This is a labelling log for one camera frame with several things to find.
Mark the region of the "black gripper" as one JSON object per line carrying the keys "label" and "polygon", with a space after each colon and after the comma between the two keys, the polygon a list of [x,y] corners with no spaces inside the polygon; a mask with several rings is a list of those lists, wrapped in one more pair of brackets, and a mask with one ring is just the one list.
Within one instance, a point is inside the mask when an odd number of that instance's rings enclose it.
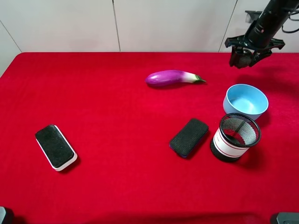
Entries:
{"label": "black gripper", "polygon": [[225,47],[232,47],[231,56],[229,60],[230,67],[242,67],[241,57],[243,56],[242,48],[250,49],[250,63],[249,67],[253,67],[259,61],[271,56],[272,48],[282,49],[285,46],[285,42],[280,39],[272,38],[265,47],[258,47],[249,42],[245,35],[236,37],[230,37],[225,40]]}

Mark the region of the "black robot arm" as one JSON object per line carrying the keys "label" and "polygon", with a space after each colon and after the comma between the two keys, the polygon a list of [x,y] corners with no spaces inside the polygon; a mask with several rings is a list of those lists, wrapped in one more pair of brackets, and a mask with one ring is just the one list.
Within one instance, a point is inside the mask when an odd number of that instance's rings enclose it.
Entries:
{"label": "black robot arm", "polygon": [[271,50],[274,48],[282,49],[285,42],[274,38],[280,29],[287,34],[298,32],[298,29],[293,31],[283,29],[283,24],[292,15],[299,13],[297,0],[271,0],[258,17],[256,17],[256,11],[246,13],[254,16],[246,33],[225,40],[225,46],[232,48],[229,66],[238,69],[254,66],[271,56]]}

